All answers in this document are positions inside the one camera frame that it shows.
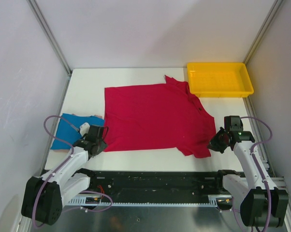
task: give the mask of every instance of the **white table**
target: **white table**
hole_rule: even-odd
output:
[[[164,75],[187,80],[183,68],[141,69],[75,69],[64,100],[62,113],[78,116],[104,116],[104,88],[164,83]],[[217,131],[224,126],[224,116],[247,116],[242,98],[201,98],[205,110],[215,118]],[[251,131],[243,120],[244,129]],[[45,169],[58,164],[67,152],[50,150]],[[242,171],[235,154],[227,148],[224,154],[211,151],[211,157],[197,159],[184,156],[176,148],[161,150],[106,152],[92,158],[85,168],[99,171],[183,171],[210,172],[219,169]]]

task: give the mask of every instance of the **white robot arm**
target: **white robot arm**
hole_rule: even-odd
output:
[[[73,144],[73,153],[70,150],[55,168],[28,180],[21,209],[23,216],[32,218],[34,211],[37,221],[48,225],[57,221],[63,207],[89,187],[90,177],[76,171],[107,147],[102,139],[103,132],[104,127],[83,124],[80,127],[82,138]]]
[[[243,131],[239,116],[226,116],[224,127],[211,139],[208,148],[224,153],[231,147],[239,159],[247,185],[234,171],[224,170],[222,186],[237,202],[241,202],[242,222],[250,227],[280,227],[289,201],[285,190],[278,189],[267,173],[251,132]]]

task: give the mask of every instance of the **purple cable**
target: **purple cable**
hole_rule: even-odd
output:
[[[261,168],[260,164],[258,163],[258,161],[257,161],[256,156],[255,156],[254,153],[252,153],[252,157],[253,157],[253,160],[254,160],[254,162],[256,164],[256,167],[257,167],[259,173],[262,176],[262,179],[264,180],[263,183],[265,184],[265,187],[266,187],[266,190],[267,190],[267,194],[268,194],[268,212],[267,212],[266,224],[265,224],[265,227],[262,230],[262,232],[266,232],[267,229],[268,229],[268,226],[269,226],[270,216],[271,216],[271,193],[270,193],[270,188],[269,188],[268,182],[266,181],[266,176],[263,173],[262,168]]]
[[[254,120],[256,120],[256,121],[261,122],[262,124],[264,124],[264,125],[268,128],[268,130],[269,130],[269,132],[270,132],[269,139],[264,140],[264,141],[260,141],[260,142],[257,142],[257,143],[254,143],[254,144],[253,144],[253,146],[252,146],[251,149],[250,149],[250,150],[251,150],[251,153],[253,153],[253,152],[254,152],[254,148],[255,148],[257,145],[259,145],[259,144],[265,144],[265,143],[269,142],[269,141],[272,139],[272,130],[271,130],[271,128],[267,125],[267,123],[265,123],[264,121],[262,121],[262,120],[260,120],[260,119],[258,119],[258,118],[256,118],[256,117],[251,117],[251,116],[241,117],[241,119],[243,119],[243,118],[251,118],[251,119],[254,119]]]
[[[63,119],[65,122],[67,122],[71,127],[73,127],[76,131],[79,131],[79,129],[77,128],[77,127],[75,127],[70,121],[68,121],[67,119],[65,119],[65,118],[63,118],[63,117],[61,117],[61,116],[58,116],[58,115],[51,115],[51,116],[49,116],[49,117],[47,117],[45,120],[44,120],[44,130],[47,132],[47,134],[49,135],[49,136],[51,136],[53,139],[56,139],[56,140],[58,140],[58,141],[61,141],[61,142],[63,142],[63,143],[65,143],[65,144],[67,144],[67,145],[69,145],[70,147],[71,147],[71,153],[70,154],[73,154],[74,153],[74,147],[73,147],[73,145],[71,144],[71,143],[68,143],[67,141],[65,141],[65,140],[62,140],[62,139],[60,139],[60,138],[58,138],[58,137],[56,137],[56,136],[54,136],[52,133],[50,133],[49,132],[49,130],[47,129],[47,127],[46,127],[46,123],[47,123],[47,121],[50,119],[50,118],[52,118],[52,117],[57,117],[57,118],[60,118],[60,119]],[[41,224],[41,225],[37,225],[36,224],[36,211],[37,211],[37,205],[38,205],[38,201],[39,201],[39,198],[40,198],[40,196],[41,196],[41,193],[43,192],[43,189],[44,189],[44,187],[46,186],[46,184],[48,183],[48,181],[51,179],[51,177],[52,177],[52,174],[54,174],[54,173],[56,173],[61,167],[63,167],[64,165],[65,165],[65,163],[67,163],[68,162],[68,160],[70,160],[70,158],[72,158],[71,156],[68,156],[64,161],[63,161],[63,163],[61,163],[48,177],[47,177],[47,179],[43,182],[43,184],[41,185],[41,187],[40,187],[40,189],[39,189],[39,191],[38,191],[38,193],[37,193],[37,196],[36,196],[36,198],[35,198],[35,202],[34,202],[34,206],[33,206],[33,212],[32,212],[32,215],[31,215],[31,217],[32,217],[32,222],[33,222],[33,227],[35,228],[35,229],[40,229],[42,226],[44,226],[44,223],[43,224]],[[104,210],[107,210],[107,209],[109,209],[111,206],[112,206],[112,204],[113,204],[113,201],[112,201],[112,199],[111,199],[111,197],[109,197],[108,195],[106,195],[106,194],[103,194],[103,193],[98,193],[98,192],[92,192],[92,191],[83,191],[82,193],[95,193],[95,194],[100,194],[100,195],[103,195],[103,196],[105,196],[106,198],[108,198],[109,200],[110,200],[110,202],[111,202],[111,204],[108,206],[108,207],[106,207],[105,209],[101,209],[101,210],[88,210],[88,211],[91,211],[91,212],[101,212],[101,211],[104,211]]]
[[[259,145],[259,144],[264,144],[264,143],[269,142],[269,141],[272,139],[273,134],[272,134],[272,130],[271,130],[271,128],[267,125],[267,123],[263,122],[262,120],[260,120],[260,119],[258,119],[258,118],[256,118],[256,117],[251,117],[251,116],[241,117],[241,119],[242,119],[242,118],[252,118],[252,119],[254,119],[254,120],[256,120],[256,121],[261,122],[262,124],[264,124],[264,125],[268,128],[269,133],[270,133],[270,136],[269,136],[269,138],[268,138],[267,140],[265,140],[265,141],[260,141],[260,142],[257,142],[257,143],[254,143],[253,146],[252,146],[251,149],[250,149],[250,150],[251,150],[251,153],[252,153],[252,158],[253,158],[253,160],[254,160],[254,162],[255,162],[255,165],[256,165],[256,167],[257,167],[259,173],[260,173],[261,176],[262,176],[263,183],[265,184],[265,188],[266,188],[266,190],[267,190],[267,195],[268,195],[268,212],[267,212],[266,224],[265,224],[265,227],[264,227],[263,230],[262,230],[262,232],[266,232],[267,229],[268,229],[268,226],[269,226],[269,221],[270,221],[270,216],[271,216],[271,193],[270,193],[270,188],[269,188],[268,182],[266,181],[266,176],[264,175],[264,173],[263,173],[263,171],[262,171],[262,168],[261,168],[260,164],[258,163],[258,161],[257,161],[257,159],[256,159],[256,156],[255,156],[255,154],[254,154],[254,148],[255,148],[257,145]]]
[[[71,147],[71,153],[70,153],[70,154],[73,154],[73,153],[74,153],[74,148],[73,148],[73,145],[72,145],[72,144],[70,144],[70,143],[68,143],[68,142],[66,142],[66,141],[64,141],[64,140],[62,140],[62,139],[60,139],[60,138],[57,138],[57,137],[54,136],[52,133],[50,133],[49,130],[47,129],[46,123],[47,123],[47,121],[48,121],[50,118],[52,118],[52,117],[61,118],[61,119],[63,119],[64,121],[66,121],[69,125],[71,125],[72,127],[74,127],[74,128],[76,128],[76,127],[75,127],[71,122],[69,122],[67,119],[65,119],[65,118],[63,118],[63,117],[61,117],[61,116],[58,116],[58,115],[51,115],[51,116],[47,117],[47,118],[44,120],[44,130],[47,132],[47,134],[48,134],[49,136],[51,136],[52,138],[54,138],[54,139],[56,139],[56,140],[59,140],[59,141],[65,143],[65,144],[69,145],[69,146]],[[70,158],[71,158],[70,156],[67,157],[67,158],[64,160],[64,162],[61,163],[61,164],[60,164],[60,165],[59,165],[59,166],[58,166],[58,167],[53,171],[53,173],[56,173],[56,172],[57,172],[61,167],[63,167],[64,164],[67,163],[67,161],[68,161]],[[40,189],[39,189],[39,191],[38,191],[38,193],[37,193],[37,196],[36,196],[36,198],[35,198],[35,202],[34,202],[34,206],[33,206],[33,212],[32,212],[32,214],[31,214],[31,218],[32,218],[33,226],[34,226],[35,229],[40,229],[40,228],[44,225],[44,223],[41,224],[40,226],[38,226],[38,225],[36,224],[36,211],[37,211],[37,205],[38,205],[38,201],[39,201],[39,198],[40,198],[40,196],[41,196],[41,193],[43,192],[44,187],[46,186],[46,184],[48,183],[48,181],[51,179],[51,177],[52,177],[52,174],[50,174],[50,175],[47,177],[47,179],[43,182],[43,184],[41,185],[41,187],[40,187]]]
[[[233,205],[233,215],[234,215],[234,218],[236,219],[236,222],[238,224],[238,226],[240,227],[240,229],[243,231],[243,232],[246,232],[246,230],[242,227],[241,223],[239,222],[238,220],[238,217],[236,215],[236,210],[234,209],[234,205]]]
[[[100,193],[100,192],[94,192],[94,191],[88,191],[88,190],[85,190],[85,191],[82,191],[81,193],[92,193],[92,194],[99,194],[99,195],[102,195],[106,198],[109,199],[110,201],[110,205],[108,205],[106,208],[104,209],[99,209],[99,210],[94,210],[94,209],[86,209],[86,208],[80,208],[80,206],[78,207],[73,207],[73,208],[69,208],[69,209],[66,209],[65,211],[63,211],[63,213],[66,213],[68,211],[71,211],[71,210],[74,210],[74,209],[84,209],[84,210],[88,210],[90,212],[102,212],[102,211],[105,211],[107,209],[109,209],[112,205],[113,205],[113,201],[111,199],[111,197],[109,197],[107,194],[104,194],[104,193]]]

